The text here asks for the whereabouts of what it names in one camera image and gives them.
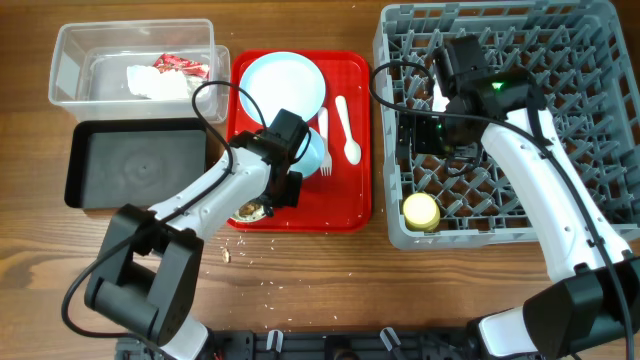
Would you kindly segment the light blue bowl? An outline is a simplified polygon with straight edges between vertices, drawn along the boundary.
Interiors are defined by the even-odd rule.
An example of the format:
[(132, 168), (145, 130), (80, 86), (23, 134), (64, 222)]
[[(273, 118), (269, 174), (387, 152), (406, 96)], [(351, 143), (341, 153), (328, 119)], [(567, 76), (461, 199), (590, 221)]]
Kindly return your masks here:
[(323, 139), (313, 128), (310, 129), (310, 133), (311, 136), (304, 139), (296, 154), (297, 157), (301, 154), (303, 154), (303, 156), (297, 163), (290, 167), (291, 171), (301, 173), (304, 179), (309, 178), (319, 170), (325, 157)]

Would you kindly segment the yellow cup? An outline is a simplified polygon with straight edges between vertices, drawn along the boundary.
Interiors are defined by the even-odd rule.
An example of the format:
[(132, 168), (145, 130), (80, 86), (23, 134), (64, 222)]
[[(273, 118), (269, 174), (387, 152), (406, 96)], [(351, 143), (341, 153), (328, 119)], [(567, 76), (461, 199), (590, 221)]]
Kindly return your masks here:
[(408, 196), (402, 205), (406, 226), (412, 231), (431, 232), (439, 225), (440, 208), (435, 199), (426, 193)]

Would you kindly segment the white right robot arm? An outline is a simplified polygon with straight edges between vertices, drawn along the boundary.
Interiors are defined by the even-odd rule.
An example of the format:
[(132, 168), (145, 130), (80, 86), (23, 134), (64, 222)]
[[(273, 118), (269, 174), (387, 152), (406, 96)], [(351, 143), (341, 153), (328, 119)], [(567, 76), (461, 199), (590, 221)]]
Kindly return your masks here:
[(639, 259), (601, 213), (566, 154), (542, 89), (525, 70), (494, 72), (478, 39), (434, 54), (429, 111), (405, 110), (419, 154), (457, 158), (475, 145), (500, 167), (534, 229), (551, 285), (521, 306), (472, 323), (479, 356), (548, 359), (639, 329)]

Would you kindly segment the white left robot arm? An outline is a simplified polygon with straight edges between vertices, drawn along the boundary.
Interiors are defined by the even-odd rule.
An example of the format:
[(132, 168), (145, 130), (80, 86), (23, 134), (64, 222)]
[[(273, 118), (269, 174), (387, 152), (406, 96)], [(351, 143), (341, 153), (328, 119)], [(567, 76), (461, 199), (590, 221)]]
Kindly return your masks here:
[(211, 359), (213, 334), (191, 314), (204, 243), (242, 206), (294, 207), (302, 175), (291, 170), (310, 130), (280, 110), (257, 134), (234, 136), (220, 161), (147, 210), (122, 207), (85, 271), (88, 308), (173, 359)]

